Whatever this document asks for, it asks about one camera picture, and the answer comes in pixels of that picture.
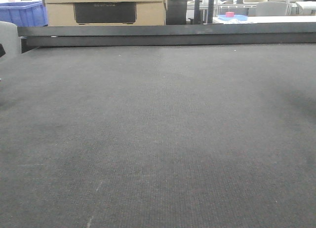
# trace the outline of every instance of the white object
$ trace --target white object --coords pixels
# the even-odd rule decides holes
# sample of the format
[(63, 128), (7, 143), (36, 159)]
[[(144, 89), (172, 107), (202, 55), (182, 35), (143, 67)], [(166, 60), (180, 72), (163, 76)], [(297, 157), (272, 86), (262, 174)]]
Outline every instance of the white object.
[(306, 1), (306, 2), (296, 2), (299, 15), (311, 15), (313, 11), (316, 10), (316, 2)]
[(0, 22), (0, 43), (5, 50), (5, 55), (0, 58), (0, 62), (21, 54), (21, 39), (18, 36), (16, 25), (9, 22)]
[[(213, 18), (214, 23), (228, 23), (220, 20), (218, 17)], [(277, 17), (248, 17), (247, 21), (239, 23), (284, 23), (284, 22), (316, 22), (316, 16), (277, 16)]]

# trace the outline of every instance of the blue tray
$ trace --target blue tray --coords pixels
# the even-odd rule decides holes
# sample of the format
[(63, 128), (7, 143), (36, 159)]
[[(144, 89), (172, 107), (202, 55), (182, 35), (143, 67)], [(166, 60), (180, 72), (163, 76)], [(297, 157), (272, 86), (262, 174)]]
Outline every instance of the blue tray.
[(226, 17), (226, 15), (218, 15), (218, 19), (223, 21), (230, 21), (232, 19), (237, 19), (239, 21), (247, 21), (248, 17), (244, 15), (235, 15), (234, 17)]
[(41, 27), (48, 24), (46, 8), (41, 1), (0, 3), (0, 21), (19, 27)]

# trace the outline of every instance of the black metal rail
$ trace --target black metal rail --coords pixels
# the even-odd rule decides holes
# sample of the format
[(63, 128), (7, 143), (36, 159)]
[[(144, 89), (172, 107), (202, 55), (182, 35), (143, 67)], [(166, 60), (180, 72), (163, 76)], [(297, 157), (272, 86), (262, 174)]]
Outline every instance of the black metal rail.
[(316, 23), (142, 27), (19, 27), (29, 46), (316, 43)]

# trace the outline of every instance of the metal beam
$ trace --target metal beam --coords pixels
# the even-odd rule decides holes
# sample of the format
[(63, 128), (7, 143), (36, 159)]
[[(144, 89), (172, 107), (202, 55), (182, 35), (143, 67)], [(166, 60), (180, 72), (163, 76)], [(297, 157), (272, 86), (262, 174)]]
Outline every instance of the metal beam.
[(208, 0), (207, 23), (213, 23), (214, 0)]
[(234, 35), (133, 36), (133, 37), (29, 37), (28, 46), (130, 46), (316, 43), (314, 33)]
[(195, 25), (200, 24), (201, 22), (201, 12), (199, 9), (199, 1), (200, 0), (195, 0), (195, 3), (194, 3), (194, 24)]
[(18, 27), (20, 37), (130, 37), (315, 33), (316, 23), (256, 23), (133, 27)]

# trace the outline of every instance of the metal pole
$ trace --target metal pole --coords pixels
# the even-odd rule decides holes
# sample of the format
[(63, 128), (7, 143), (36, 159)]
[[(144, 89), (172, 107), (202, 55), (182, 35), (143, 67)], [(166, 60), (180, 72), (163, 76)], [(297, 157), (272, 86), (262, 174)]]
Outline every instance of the metal pole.
[(199, 10), (199, 0), (195, 0), (194, 3), (194, 24), (200, 24), (201, 12)]
[(213, 23), (214, 0), (208, 0), (207, 23)]

